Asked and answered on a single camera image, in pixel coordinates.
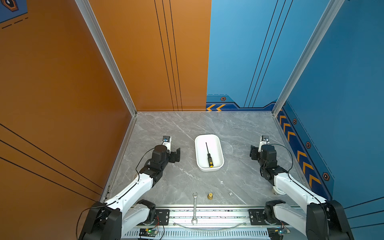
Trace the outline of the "black yellow screwdriver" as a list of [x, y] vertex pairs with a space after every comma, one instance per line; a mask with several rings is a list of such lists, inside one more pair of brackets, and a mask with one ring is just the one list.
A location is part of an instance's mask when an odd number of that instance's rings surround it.
[[212, 156], [209, 152], [209, 148], [208, 148], [208, 143], [206, 143], [206, 148], [207, 148], [207, 157], [208, 157], [208, 164], [209, 164], [209, 167], [210, 168], [213, 168], [214, 167], [214, 164], [213, 164], [213, 159], [212, 159]]

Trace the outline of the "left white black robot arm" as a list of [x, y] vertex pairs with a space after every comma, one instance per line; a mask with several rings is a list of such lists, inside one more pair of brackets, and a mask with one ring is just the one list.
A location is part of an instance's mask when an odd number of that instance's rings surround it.
[[163, 143], [150, 149], [152, 157], [127, 187], [105, 203], [95, 202], [82, 211], [88, 214], [80, 233], [76, 226], [77, 240], [120, 240], [125, 231], [155, 220], [156, 205], [140, 198], [161, 179], [168, 163], [180, 161], [181, 149], [172, 152], [170, 145]]

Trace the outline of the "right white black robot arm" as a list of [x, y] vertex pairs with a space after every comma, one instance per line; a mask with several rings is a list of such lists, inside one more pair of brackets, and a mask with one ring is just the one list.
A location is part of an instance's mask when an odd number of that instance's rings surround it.
[[343, 206], [297, 182], [278, 165], [273, 145], [251, 146], [250, 157], [260, 164], [261, 176], [301, 208], [298, 211], [281, 200], [266, 202], [264, 215], [268, 224], [287, 223], [309, 240], [354, 239]]

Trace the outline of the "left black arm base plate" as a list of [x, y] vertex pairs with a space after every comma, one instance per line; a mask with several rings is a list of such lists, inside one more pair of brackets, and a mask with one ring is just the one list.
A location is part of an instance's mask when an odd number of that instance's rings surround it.
[[156, 214], [151, 222], [144, 222], [138, 224], [138, 226], [156, 226], [160, 222], [160, 226], [168, 226], [170, 220], [169, 209], [156, 209]]

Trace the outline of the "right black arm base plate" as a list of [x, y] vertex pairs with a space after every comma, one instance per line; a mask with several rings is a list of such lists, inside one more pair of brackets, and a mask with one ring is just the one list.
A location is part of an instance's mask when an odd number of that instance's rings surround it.
[[281, 224], [280, 221], [277, 221], [275, 223], [269, 223], [266, 220], [264, 209], [249, 209], [248, 213], [249, 213], [249, 218], [250, 218], [250, 222], [251, 222], [252, 226], [256, 226], [256, 225], [260, 225], [260, 226], [261, 225], [271, 225], [271, 226], [276, 225], [277, 226], [277, 225]]

